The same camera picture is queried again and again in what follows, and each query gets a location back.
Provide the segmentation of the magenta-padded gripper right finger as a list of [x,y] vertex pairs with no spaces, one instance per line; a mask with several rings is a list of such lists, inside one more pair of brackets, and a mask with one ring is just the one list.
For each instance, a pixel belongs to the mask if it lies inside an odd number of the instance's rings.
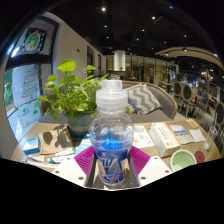
[[143,187],[172,173],[158,156],[150,157],[132,146],[128,155],[132,187]]

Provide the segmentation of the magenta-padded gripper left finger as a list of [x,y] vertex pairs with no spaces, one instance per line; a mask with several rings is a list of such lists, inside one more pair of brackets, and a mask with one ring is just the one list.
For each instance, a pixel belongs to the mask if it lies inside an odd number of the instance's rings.
[[64,159],[53,174],[81,187],[93,185],[96,155],[92,146],[75,157]]

